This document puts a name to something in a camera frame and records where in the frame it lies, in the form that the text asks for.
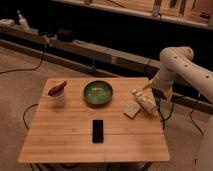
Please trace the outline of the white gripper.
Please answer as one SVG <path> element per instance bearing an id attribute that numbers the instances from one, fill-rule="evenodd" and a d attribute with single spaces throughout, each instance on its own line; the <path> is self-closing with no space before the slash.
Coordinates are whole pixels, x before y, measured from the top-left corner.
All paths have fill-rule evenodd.
<path id="1" fill-rule="evenodd" d="M 155 76 L 153 78 L 152 82 L 148 82 L 144 87 L 143 90 L 146 90 L 148 88 L 153 87 L 161 90 L 161 91 L 167 91 L 167 100 L 170 101 L 172 96 L 173 96 L 173 90 L 171 89 L 173 86 L 174 79 L 172 77 L 160 77 L 160 76 Z"/>

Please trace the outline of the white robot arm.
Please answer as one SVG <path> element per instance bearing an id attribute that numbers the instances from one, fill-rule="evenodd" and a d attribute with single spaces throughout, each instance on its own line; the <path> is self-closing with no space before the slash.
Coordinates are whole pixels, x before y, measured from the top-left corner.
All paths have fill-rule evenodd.
<path id="1" fill-rule="evenodd" d="M 213 104 L 213 72 L 192 62 L 190 47 L 167 47 L 160 54 L 160 68 L 145 88 L 154 88 L 169 96 L 175 76 L 179 75 Z M 195 171 L 213 171 L 213 114 L 208 120 Z"/>

